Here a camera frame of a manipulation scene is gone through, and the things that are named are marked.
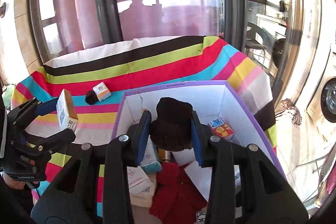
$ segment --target metal bolt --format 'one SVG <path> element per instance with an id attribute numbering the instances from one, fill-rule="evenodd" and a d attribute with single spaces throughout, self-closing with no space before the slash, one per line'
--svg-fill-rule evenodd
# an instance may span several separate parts
<path id="1" fill-rule="evenodd" d="M 259 147 L 256 144 L 252 143 L 249 145 L 249 149 L 255 152 L 255 151 L 258 151 Z"/>
<path id="2" fill-rule="evenodd" d="M 127 142 L 128 141 L 128 139 L 129 139 L 129 137 L 127 136 L 127 135 L 121 135 L 121 136 L 119 136 L 119 141 L 121 141 L 121 142 Z"/>
<path id="3" fill-rule="evenodd" d="M 90 143 L 83 143 L 81 146 L 82 150 L 88 150 L 91 148 L 91 144 Z"/>
<path id="4" fill-rule="evenodd" d="M 219 137 L 219 136 L 217 136 L 217 135 L 212 135 L 212 136 L 210 137 L 210 140 L 211 140 L 212 142 L 217 143 L 217 142 L 219 142 L 219 141 L 221 140 L 221 137 Z"/>

